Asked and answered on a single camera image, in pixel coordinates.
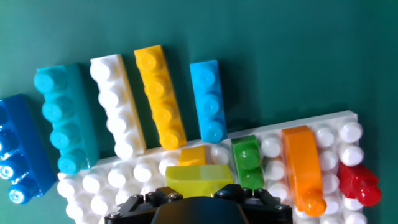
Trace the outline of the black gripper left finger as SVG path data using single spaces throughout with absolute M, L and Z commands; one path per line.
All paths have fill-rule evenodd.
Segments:
M 117 212 L 105 215 L 105 224 L 150 224 L 161 205 L 182 200 L 183 195 L 170 187 L 157 188 L 145 195 L 135 194 Z

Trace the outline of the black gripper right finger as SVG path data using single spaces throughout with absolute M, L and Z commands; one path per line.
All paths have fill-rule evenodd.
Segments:
M 293 224 L 292 208 L 282 204 L 266 189 L 250 189 L 239 184 L 227 184 L 214 194 L 237 205 L 241 216 L 248 223 Z

